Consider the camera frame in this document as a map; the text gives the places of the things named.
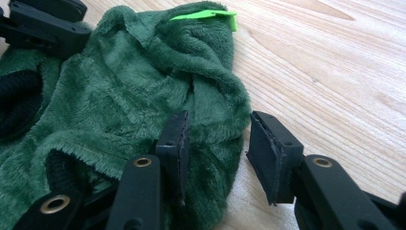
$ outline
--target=wooden table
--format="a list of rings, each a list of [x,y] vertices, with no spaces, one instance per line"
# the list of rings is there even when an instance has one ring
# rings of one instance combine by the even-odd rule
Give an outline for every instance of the wooden table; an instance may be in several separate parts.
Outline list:
[[[188,2],[87,0],[84,21],[95,26],[117,5],[143,12]],[[305,154],[336,159],[363,190],[398,202],[406,191],[406,3],[219,2],[238,12],[234,73],[253,109],[282,121]],[[216,229],[298,228],[293,205],[267,205],[245,154],[228,203]]]

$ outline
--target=black plastic bracket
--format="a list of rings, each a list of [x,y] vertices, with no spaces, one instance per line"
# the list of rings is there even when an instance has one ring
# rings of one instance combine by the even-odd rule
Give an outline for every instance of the black plastic bracket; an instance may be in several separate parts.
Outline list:
[[[338,162],[322,155],[309,155],[300,171],[295,176],[300,177],[305,189],[297,187],[294,193],[298,198],[296,204],[301,204],[295,207],[301,229],[312,229],[308,215],[303,217],[311,212],[318,218],[310,224],[316,229],[395,230]]]
[[[253,166],[269,204],[293,203],[290,189],[292,168],[304,160],[304,146],[275,117],[251,114],[248,160]]]
[[[66,59],[80,52],[90,36],[89,29],[73,22],[84,17],[86,8],[77,0],[47,2],[53,3],[45,4],[45,0],[11,1],[10,18],[4,17],[3,10],[0,11],[0,36],[11,46],[37,49]]]
[[[406,229],[406,194],[398,205],[363,192],[340,164],[304,147],[273,116],[251,115],[247,157],[268,203],[293,202],[301,230]]]
[[[158,157],[128,160],[105,229],[163,229],[162,189]]]
[[[155,146],[167,188],[164,199],[171,204],[185,204],[189,144],[189,112],[182,111],[168,118]]]
[[[38,199],[13,229],[78,229],[82,202],[79,192],[48,194]]]

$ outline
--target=green plastic piece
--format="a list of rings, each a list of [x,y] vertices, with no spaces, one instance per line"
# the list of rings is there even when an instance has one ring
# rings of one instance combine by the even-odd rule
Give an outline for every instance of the green plastic piece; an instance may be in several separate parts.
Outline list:
[[[236,32],[237,31],[236,15],[237,15],[237,13],[234,11],[204,10],[204,11],[194,12],[191,14],[178,15],[178,16],[173,17],[171,20],[198,19],[198,18],[207,18],[207,17],[215,17],[215,16],[231,16],[231,18],[230,18],[231,30],[233,32]]]

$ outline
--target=metal grommet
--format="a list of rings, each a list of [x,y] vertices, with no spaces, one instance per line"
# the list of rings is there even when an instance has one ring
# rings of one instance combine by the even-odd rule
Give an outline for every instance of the metal grommet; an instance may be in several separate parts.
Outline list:
[[[317,157],[313,159],[313,163],[317,166],[323,167],[323,168],[330,168],[332,166],[331,161],[322,158],[322,157]]]
[[[150,165],[152,163],[152,160],[146,157],[137,159],[136,161],[134,161],[134,165],[136,167],[146,167],[148,165]]]
[[[45,201],[40,211],[43,214],[54,214],[64,209],[71,202],[71,198],[67,195],[56,195]]]

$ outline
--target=green plush cloth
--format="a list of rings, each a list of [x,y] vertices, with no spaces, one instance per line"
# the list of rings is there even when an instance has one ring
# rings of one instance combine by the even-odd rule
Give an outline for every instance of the green plush cloth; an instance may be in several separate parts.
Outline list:
[[[231,72],[229,18],[169,21],[207,9],[224,7],[111,9],[83,52],[60,66],[37,51],[7,51],[0,74],[38,69],[44,102],[24,136],[0,144],[0,229],[50,192],[45,168],[53,150],[120,178],[126,160],[148,153],[167,118],[182,110],[191,113],[186,205],[166,210],[166,227],[211,229],[221,221],[251,110]]]

